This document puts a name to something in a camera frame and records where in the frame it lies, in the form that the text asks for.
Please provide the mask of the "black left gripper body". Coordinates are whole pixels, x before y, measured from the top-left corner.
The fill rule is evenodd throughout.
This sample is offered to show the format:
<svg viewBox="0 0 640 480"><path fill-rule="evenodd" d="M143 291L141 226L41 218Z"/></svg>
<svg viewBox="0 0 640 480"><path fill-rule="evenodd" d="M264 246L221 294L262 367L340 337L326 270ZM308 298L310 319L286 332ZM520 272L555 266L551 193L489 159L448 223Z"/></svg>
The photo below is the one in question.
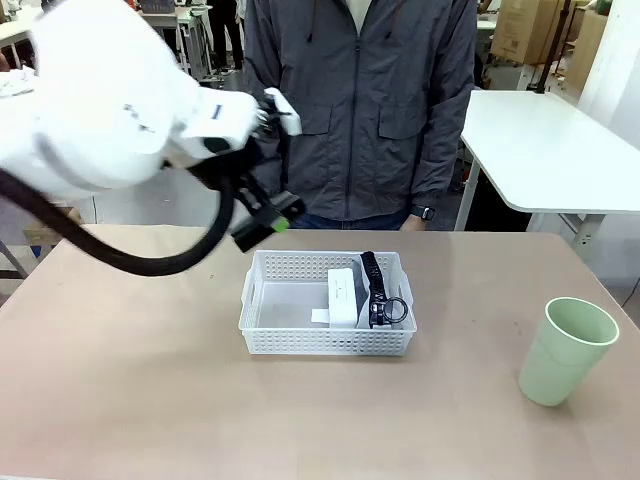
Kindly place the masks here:
<svg viewBox="0 0 640 480"><path fill-rule="evenodd" d="M279 147L278 139L262 139L252 134L233 161L236 198L248 211L283 210L281 203L286 195L281 180L283 157Z"/></svg>

